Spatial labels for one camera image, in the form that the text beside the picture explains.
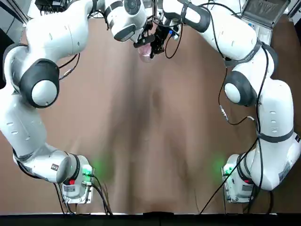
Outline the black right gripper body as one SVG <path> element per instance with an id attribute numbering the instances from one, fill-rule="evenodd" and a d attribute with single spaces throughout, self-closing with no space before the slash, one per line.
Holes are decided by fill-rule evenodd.
<path id="1" fill-rule="evenodd" d="M 155 40 L 152 42 L 152 45 L 163 45 L 168 36 L 168 28 L 157 26 L 154 36 Z"/>

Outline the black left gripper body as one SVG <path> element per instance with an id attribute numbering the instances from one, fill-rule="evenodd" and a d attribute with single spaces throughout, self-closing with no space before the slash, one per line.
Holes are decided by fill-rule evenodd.
<path id="1" fill-rule="evenodd" d="M 147 21 L 143 31 L 140 32 L 138 35 L 137 41 L 133 43 L 134 48 L 139 48 L 144 45 L 150 44 L 155 40 L 155 35 L 154 34 L 149 34 L 149 31 L 152 30 L 153 28 L 153 23 L 151 20 Z"/>

